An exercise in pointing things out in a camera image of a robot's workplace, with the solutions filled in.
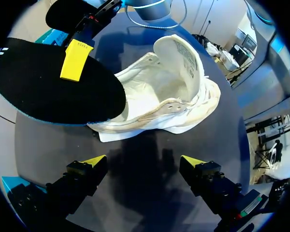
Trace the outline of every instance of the desk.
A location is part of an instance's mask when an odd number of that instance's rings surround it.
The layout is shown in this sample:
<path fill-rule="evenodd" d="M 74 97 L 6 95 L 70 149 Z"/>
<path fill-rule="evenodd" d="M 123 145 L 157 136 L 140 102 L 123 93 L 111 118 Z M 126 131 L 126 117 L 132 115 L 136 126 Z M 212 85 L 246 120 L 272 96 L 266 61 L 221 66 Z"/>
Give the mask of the desk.
<path fill-rule="evenodd" d="M 136 13 L 133 18 L 140 20 Z M 109 172 L 93 197 L 68 220 L 96 232 L 213 231 L 220 218 L 194 197 L 178 172 L 181 155 L 214 160 L 233 182 L 249 185 L 249 147 L 236 96 L 204 48 L 182 27 L 145 29 L 118 14 L 96 37 L 91 54 L 114 73 L 128 67 L 162 36 L 177 34 L 200 54 L 205 74 L 220 87 L 217 109 L 195 128 L 172 134 L 145 131 L 134 138 L 101 143 L 88 127 L 41 123 L 17 114 L 18 173 L 40 186 L 62 177 L 73 160 L 107 155 Z"/>

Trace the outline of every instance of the monitor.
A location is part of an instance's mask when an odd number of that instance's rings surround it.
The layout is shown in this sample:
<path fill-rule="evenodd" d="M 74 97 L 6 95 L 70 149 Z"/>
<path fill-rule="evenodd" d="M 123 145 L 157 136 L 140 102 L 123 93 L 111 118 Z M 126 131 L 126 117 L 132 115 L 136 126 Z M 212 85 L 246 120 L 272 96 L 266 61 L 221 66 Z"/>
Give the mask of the monitor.
<path fill-rule="evenodd" d="M 253 38 L 250 35 L 247 35 L 242 43 L 242 46 L 249 49 L 252 52 L 257 47 L 257 43 L 253 40 Z"/>

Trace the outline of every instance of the white bag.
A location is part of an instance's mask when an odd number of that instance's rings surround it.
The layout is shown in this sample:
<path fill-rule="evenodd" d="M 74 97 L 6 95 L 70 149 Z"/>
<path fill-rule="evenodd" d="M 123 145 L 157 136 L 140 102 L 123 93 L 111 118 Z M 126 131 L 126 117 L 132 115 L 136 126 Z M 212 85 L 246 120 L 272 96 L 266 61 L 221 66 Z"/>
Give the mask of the white bag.
<path fill-rule="evenodd" d="M 230 72 L 240 67 L 232 55 L 227 51 L 222 51 L 219 59 L 223 63 L 224 67 Z"/>
<path fill-rule="evenodd" d="M 211 57 L 218 56 L 220 54 L 219 50 L 211 42 L 207 43 L 206 51 Z"/>

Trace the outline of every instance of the white sneaker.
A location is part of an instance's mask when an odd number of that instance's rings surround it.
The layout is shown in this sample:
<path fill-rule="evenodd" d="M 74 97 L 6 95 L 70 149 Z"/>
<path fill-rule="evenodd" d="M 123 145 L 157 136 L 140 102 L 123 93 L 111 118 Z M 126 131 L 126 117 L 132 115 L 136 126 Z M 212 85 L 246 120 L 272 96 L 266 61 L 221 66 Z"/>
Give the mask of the white sneaker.
<path fill-rule="evenodd" d="M 199 54 L 189 43 L 165 36 L 155 42 L 154 52 L 116 74 L 126 92 L 126 108 L 107 122 L 88 124 L 101 142 L 151 129 L 184 133 L 216 109 L 219 87 L 204 76 Z"/>

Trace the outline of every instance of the black insole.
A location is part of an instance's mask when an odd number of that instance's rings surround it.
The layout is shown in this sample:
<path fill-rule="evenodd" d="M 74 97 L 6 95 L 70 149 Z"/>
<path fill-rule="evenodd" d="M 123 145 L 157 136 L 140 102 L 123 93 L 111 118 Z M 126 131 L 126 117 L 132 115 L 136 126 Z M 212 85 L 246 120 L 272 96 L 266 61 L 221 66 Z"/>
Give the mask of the black insole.
<path fill-rule="evenodd" d="M 86 124 L 114 118 L 125 108 L 118 79 L 88 57 L 79 82 L 60 78 L 65 48 L 8 38 L 0 55 L 0 94 L 42 121 Z"/>
<path fill-rule="evenodd" d="M 96 11 L 97 8 L 83 0 L 58 0 L 49 8 L 45 19 L 50 28 L 70 34 L 84 15 Z"/>

